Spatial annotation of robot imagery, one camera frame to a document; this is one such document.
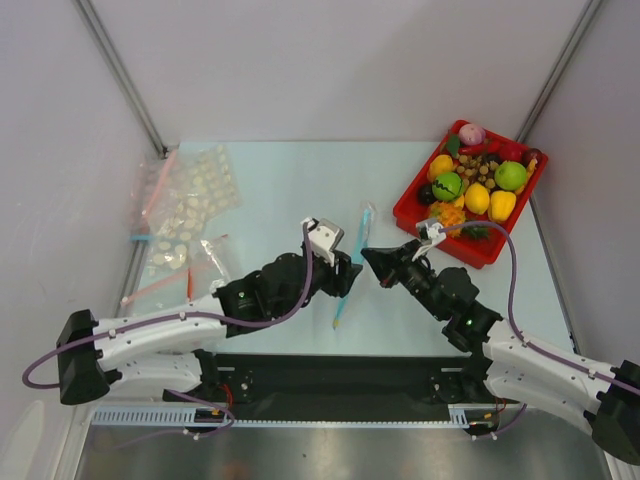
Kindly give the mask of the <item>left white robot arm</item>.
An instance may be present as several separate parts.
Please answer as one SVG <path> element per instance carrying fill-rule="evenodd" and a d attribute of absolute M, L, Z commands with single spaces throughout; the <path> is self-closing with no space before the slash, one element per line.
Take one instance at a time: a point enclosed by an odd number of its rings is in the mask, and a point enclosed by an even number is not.
<path fill-rule="evenodd" d="M 72 313 L 56 341 L 59 400 L 76 406 L 131 385 L 214 397 L 220 376 L 207 344 L 282 323 L 317 292 L 344 298 L 363 269 L 344 252 L 285 253 L 214 293 L 139 317 Z"/>

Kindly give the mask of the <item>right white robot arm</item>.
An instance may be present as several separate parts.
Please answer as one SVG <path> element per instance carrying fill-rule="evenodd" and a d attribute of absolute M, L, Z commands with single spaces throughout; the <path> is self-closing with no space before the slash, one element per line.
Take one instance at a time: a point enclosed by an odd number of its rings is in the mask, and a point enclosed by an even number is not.
<path fill-rule="evenodd" d="M 473 401 L 490 395 L 559 417 L 609 455 L 639 463 L 639 367 L 619 366 L 563 351 L 517 330 L 482 305 L 462 267 L 435 271 L 419 241 L 396 248 L 365 248 L 380 285 L 403 286 L 435 319 L 450 344 L 470 356 L 461 376 Z"/>

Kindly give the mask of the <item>toy pineapple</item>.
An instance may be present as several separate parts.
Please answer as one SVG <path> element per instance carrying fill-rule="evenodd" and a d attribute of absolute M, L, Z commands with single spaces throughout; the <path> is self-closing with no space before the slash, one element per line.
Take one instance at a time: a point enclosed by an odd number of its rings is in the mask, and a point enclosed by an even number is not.
<path fill-rule="evenodd" d="M 436 219 L 443 227 L 452 227 L 472 221 L 465 210 L 452 203 L 437 201 L 429 207 L 429 218 Z M 447 233 L 452 238 L 466 238 L 474 241 L 482 241 L 489 239 L 489 228 L 486 226 L 466 226 L 451 230 Z"/>

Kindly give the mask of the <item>green toy watermelon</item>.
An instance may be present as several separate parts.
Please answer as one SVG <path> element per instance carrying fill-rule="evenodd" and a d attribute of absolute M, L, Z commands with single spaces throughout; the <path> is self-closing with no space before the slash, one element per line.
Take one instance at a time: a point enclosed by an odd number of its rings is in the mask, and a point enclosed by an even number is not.
<path fill-rule="evenodd" d="M 463 182 L 456 172 L 438 175 L 432 182 L 432 193 L 438 201 L 451 202 L 463 193 Z"/>

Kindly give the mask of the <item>clear blue-zipper bag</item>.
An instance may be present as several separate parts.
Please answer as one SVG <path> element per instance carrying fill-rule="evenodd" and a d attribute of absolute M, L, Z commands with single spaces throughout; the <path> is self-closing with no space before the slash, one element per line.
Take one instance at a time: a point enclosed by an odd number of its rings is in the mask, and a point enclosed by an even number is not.
<path fill-rule="evenodd" d="M 354 248 L 350 255 L 353 265 L 362 266 L 364 263 L 364 257 L 361 250 L 368 247 L 369 237 L 372 230 L 372 226 L 375 223 L 376 208 L 372 202 L 362 201 L 360 204 L 360 219 L 358 223 L 358 231 L 355 239 Z M 349 295 L 339 300 L 336 308 L 334 319 L 332 322 L 333 330 L 337 330 L 340 325 L 340 321 L 344 315 L 344 311 L 348 304 Z"/>

